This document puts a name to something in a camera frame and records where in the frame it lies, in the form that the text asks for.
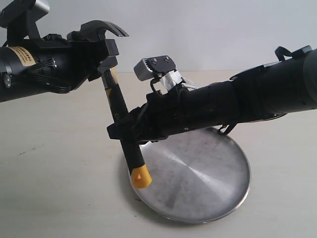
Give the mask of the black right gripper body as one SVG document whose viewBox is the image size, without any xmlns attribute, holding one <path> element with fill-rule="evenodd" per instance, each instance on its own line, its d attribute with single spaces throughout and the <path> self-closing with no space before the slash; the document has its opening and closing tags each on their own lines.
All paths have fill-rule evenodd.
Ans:
<svg viewBox="0 0 317 238">
<path fill-rule="evenodd" d="M 195 130 L 195 94 L 195 91 L 147 94 L 146 103 L 129 113 L 129 132 L 137 142 L 143 143 Z"/>
</svg>

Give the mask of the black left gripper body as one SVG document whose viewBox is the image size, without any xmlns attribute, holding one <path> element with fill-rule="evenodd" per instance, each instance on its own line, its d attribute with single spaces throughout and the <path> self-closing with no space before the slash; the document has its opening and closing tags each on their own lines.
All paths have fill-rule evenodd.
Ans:
<svg viewBox="0 0 317 238">
<path fill-rule="evenodd" d="M 67 94 L 101 76 L 98 67 L 104 60 L 104 38 L 83 38 L 79 32 L 75 39 L 48 34 L 29 46 L 36 63 L 24 70 L 24 82 L 41 91 Z"/>
</svg>

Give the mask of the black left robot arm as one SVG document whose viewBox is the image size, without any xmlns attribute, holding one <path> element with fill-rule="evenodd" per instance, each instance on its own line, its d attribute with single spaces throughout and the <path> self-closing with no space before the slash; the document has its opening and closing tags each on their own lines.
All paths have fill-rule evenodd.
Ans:
<svg viewBox="0 0 317 238">
<path fill-rule="evenodd" d="M 100 77 L 98 67 L 119 54 L 114 39 L 68 41 L 58 34 L 0 49 L 0 100 L 67 94 Z"/>
</svg>

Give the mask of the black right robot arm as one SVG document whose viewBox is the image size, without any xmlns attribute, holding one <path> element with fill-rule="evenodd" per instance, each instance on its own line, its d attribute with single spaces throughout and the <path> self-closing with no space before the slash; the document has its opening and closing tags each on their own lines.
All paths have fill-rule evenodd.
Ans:
<svg viewBox="0 0 317 238">
<path fill-rule="evenodd" d="M 237 124 L 266 121 L 317 107 L 317 52 L 310 46 L 275 51 L 277 62 L 263 64 L 229 80 L 189 90 L 178 83 L 111 124 L 111 139 L 158 141 L 179 133 L 220 126 L 228 134 Z"/>
</svg>

